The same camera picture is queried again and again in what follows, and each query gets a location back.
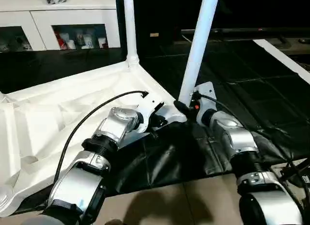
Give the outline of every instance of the black fabric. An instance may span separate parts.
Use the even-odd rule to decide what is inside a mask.
[[[144,69],[178,97],[190,45],[153,46],[140,54]],[[0,54],[0,90],[24,89],[123,60],[120,49]],[[253,132],[265,161],[310,154],[310,86],[253,41],[209,43],[197,84],[212,81],[217,99]],[[170,124],[121,149],[112,163],[108,195],[149,189],[231,172],[222,147],[196,124]],[[37,205],[49,189],[25,199]]]

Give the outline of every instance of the white pole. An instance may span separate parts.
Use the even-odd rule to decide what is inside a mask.
[[[136,43],[134,0],[124,0],[126,37],[127,37],[127,62],[129,67],[139,63]]]
[[[179,95],[179,101],[189,106],[197,76],[201,66],[204,50],[207,45],[212,20],[218,0],[202,0],[199,17],[190,49],[186,70]]]

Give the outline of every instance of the white cabinet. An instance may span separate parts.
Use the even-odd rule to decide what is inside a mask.
[[[0,12],[0,31],[0,40],[8,46],[15,46],[11,44],[15,37],[24,36],[33,51],[46,50],[29,11]]]
[[[55,5],[45,0],[0,0],[0,48],[8,45],[9,51],[20,51],[16,47],[27,43],[34,51],[59,50],[59,44],[67,42],[60,33],[69,36],[76,49],[90,48],[84,40],[77,44],[77,30],[82,39],[91,37],[93,48],[120,47],[116,0],[67,0]]]
[[[66,31],[70,27],[73,27],[73,30],[78,30],[79,25],[84,30],[86,30],[85,27],[88,27],[89,30],[93,29],[102,33],[102,37],[106,38],[109,47],[121,46],[116,10],[31,11],[31,15],[47,50],[60,49],[55,32]],[[71,40],[76,39],[73,36],[70,34]],[[94,41],[98,46],[97,39],[98,35],[95,36]]]

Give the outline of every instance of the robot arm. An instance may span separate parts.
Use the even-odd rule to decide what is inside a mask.
[[[252,134],[223,111],[206,111],[206,124],[225,149],[241,195],[239,209],[245,225],[301,225],[296,203],[264,167]]]
[[[136,109],[114,107],[91,138],[84,140],[67,172],[54,185],[42,214],[22,225],[89,225],[95,222],[106,195],[107,175],[126,134],[143,133],[163,105],[147,95]]]

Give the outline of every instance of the white panel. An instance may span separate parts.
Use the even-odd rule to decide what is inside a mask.
[[[115,0],[67,0],[49,5],[45,0],[0,0],[0,11],[44,11],[44,10],[83,10],[116,9]]]
[[[109,47],[120,47],[116,10],[32,11],[47,50],[59,50],[52,25],[105,24]]]
[[[33,51],[45,50],[29,11],[0,12],[0,27],[22,27]]]

